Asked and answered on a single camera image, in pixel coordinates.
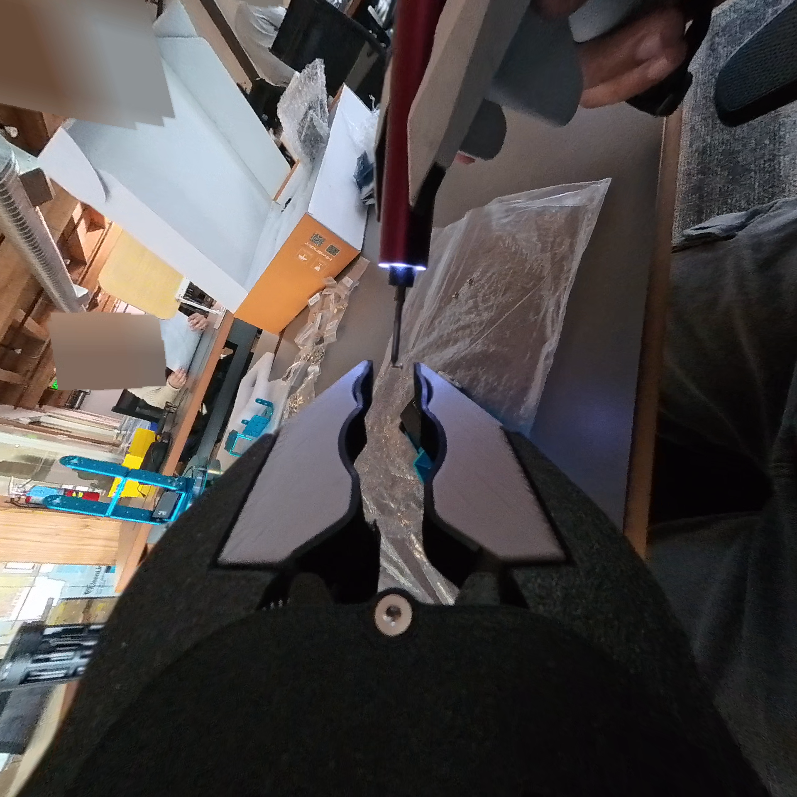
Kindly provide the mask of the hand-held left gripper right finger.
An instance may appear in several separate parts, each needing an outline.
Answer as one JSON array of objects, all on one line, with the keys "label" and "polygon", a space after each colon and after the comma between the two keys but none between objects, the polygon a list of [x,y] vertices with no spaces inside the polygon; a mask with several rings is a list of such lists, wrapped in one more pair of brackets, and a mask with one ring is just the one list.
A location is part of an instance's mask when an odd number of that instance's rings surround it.
[{"label": "hand-held left gripper right finger", "polygon": [[567,554],[502,424],[424,364],[414,366],[424,482],[423,547],[435,568],[560,564]]}]

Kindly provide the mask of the red electric screwdriver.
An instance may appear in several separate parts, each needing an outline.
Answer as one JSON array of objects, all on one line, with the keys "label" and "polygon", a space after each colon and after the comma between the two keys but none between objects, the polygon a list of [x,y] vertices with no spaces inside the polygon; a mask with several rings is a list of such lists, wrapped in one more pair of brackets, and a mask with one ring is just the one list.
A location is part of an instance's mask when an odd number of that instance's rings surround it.
[{"label": "red electric screwdriver", "polygon": [[379,266],[395,290],[391,366],[399,360],[403,306],[417,273],[428,261],[431,215],[414,210],[410,193],[411,107],[430,63],[435,30],[444,2],[398,2],[392,38],[389,98],[384,100],[384,158],[380,194]]}]

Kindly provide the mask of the blue metal servo bracket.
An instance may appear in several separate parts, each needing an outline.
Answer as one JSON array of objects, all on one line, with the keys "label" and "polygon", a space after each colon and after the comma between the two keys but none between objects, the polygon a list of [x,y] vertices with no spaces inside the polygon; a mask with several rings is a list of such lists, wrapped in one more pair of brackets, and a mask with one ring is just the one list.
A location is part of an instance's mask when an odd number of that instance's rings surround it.
[{"label": "blue metal servo bracket", "polygon": [[399,430],[412,446],[414,472],[421,483],[427,483],[447,453],[443,426],[414,398],[400,412]]}]

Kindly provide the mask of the another person's forearm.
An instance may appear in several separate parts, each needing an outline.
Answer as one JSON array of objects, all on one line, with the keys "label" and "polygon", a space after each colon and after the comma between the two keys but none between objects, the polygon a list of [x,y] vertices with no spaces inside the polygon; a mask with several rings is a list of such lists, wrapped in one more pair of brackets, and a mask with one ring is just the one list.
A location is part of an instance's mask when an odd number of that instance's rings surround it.
[{"label": "another person's forearm", "polygon": [[149,406],[164,409],[166,408],[166,404],[174,404],[175,399],[180,393],[180,388],[174,387],[171,384],[164,384],[162,386],[127,388],[126,392]]}]

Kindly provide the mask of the grey desk with wooden edge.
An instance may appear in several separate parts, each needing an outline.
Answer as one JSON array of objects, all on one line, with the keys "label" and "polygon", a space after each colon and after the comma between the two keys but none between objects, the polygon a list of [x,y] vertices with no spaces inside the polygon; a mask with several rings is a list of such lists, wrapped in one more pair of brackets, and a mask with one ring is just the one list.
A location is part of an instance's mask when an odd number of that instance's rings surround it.
[{"label": "grey desk with wooden edge", "polygon": [[[611,179],[577,269],[560,342],[527,438],[623,527],[645,303],[658,224],[665,122],[621,104],[576,112],[555,127],[511,109],[501,152],[455,165],[435,205],[439,229],[496,198]],[[323,392],[363,359],[389,364],[392,306],[370,266],[324,358]]]}]

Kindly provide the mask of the person's right hand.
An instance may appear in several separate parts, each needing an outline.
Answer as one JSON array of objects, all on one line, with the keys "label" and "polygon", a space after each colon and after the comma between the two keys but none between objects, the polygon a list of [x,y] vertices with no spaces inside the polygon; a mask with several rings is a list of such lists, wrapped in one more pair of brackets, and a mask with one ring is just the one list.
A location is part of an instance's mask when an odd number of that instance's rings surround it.
[{"label": "person's right hand", "polygon": [[687,51],[687,21],[677,7],[661,8],[603,37],[577,46],[582,108],[616,105],[672,74]]}]

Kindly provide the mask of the bubble wrap bag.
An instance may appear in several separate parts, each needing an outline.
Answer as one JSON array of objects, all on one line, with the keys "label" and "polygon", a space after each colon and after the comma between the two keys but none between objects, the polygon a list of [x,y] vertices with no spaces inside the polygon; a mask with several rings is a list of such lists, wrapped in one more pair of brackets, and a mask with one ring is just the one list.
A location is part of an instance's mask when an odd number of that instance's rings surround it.
[{"label": "bubble wrap bag", "polygon": [[312,164],[330,135],[324,62],[316,58],[295,73],[277,104],[282,140],[297,160]]}]

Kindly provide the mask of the orange and white box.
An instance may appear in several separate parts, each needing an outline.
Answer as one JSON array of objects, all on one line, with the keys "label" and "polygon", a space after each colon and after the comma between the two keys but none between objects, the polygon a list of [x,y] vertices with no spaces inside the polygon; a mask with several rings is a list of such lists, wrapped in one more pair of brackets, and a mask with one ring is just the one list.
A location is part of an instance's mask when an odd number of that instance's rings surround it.
[{"label": "orange and white box", "polygon": [[277,193],[236,319],[279,333],[360,255],[369,213],[354,179],[372,109],[347,85],[332,101],[326,144],[296,161]]}]

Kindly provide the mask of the yellow storage bins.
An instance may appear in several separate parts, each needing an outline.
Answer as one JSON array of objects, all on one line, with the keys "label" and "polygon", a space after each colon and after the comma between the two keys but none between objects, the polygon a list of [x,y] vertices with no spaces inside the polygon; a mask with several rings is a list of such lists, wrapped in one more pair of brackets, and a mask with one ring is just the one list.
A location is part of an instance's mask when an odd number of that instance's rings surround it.
[{"label": "yellow storage bins", "polygon": [[132,441],[127,449],[122,466],[129,470],[142,470],[140,466],[147,448],[156,438],[155,431],[149,427],[137,429],[132,436]]}]

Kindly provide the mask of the clear plastic bag with board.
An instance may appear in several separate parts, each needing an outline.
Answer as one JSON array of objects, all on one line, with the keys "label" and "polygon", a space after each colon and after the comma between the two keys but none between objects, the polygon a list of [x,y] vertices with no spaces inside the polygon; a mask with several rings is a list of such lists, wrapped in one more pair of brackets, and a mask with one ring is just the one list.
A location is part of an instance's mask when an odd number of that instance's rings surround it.
[{"label": "clear plastic bag with board", "polygon": [[413,365],[441,373],[528,437],[610,185],[604,178],[499,197],[433,231],[430,267],[403,311],[402,366],[384,360],[374,377],[367,444],[355,464],[366,518],[381,535],[380,588],[444,604],[456,592],[423,551],[423,486],[399,430],[414,397]]}]

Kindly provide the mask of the person's grey trousers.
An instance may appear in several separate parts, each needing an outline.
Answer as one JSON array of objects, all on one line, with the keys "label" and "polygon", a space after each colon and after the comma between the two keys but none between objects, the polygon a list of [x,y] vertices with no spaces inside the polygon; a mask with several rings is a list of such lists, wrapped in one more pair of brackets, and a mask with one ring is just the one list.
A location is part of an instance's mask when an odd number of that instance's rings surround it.
[{"label": "person's grey trousers", "polygon": [[672,257],[649,563],[772,795],[795,795],[796,205]]}]

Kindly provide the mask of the stack of cardboard boxes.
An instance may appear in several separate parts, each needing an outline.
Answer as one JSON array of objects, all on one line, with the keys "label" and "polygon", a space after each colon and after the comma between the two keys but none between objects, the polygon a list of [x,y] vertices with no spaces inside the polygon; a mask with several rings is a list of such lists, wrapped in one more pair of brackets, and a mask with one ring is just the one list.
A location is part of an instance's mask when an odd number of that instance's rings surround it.
[{"label": "stack of cardboard boxes", "polygon": [[1,563],[1,621],[15,623],[44,616],[67,599],[99,599],[115,594],[112,565]]}]

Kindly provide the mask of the pale wooden table top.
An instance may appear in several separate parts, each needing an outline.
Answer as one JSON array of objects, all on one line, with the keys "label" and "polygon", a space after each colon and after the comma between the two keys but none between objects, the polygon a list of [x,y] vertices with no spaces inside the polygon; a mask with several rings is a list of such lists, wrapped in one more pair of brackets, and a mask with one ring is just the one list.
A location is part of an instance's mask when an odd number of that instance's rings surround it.
[{"label": "pale wooden table top", "polygon": [[183,275],[126,231],[121,231],[98,280],[106,294],[145,314],[169,320],[178,313]]}]

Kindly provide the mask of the small blue metal bracket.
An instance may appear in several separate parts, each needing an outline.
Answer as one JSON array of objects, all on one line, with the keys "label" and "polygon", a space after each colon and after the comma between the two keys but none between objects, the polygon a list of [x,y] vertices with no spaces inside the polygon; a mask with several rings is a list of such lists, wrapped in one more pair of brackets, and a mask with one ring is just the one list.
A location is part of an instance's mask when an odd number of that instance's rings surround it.
[{"label": "small blue metal bracket", "polygon": [[254,442],[269,429],[274,418],[274,404],[266,399],[256,398],[258,412],[251,418],[241,421],[240,430],[231,430],[225,440],[224,450],[232,457],[240,457]]}]

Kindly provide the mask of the silver ventilation duct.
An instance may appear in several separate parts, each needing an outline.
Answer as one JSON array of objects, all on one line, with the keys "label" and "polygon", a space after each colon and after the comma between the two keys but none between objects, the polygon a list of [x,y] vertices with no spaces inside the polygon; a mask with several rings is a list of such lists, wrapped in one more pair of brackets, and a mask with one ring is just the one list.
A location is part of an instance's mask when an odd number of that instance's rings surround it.
[{"label": "silver ventilation duct", "polygon": [[18,154],[23,151],[2,138],[2,234],[10,240],[59,312],[83,313],[86,292],[73,283],[42,213],[31,201],[22,179]]}]

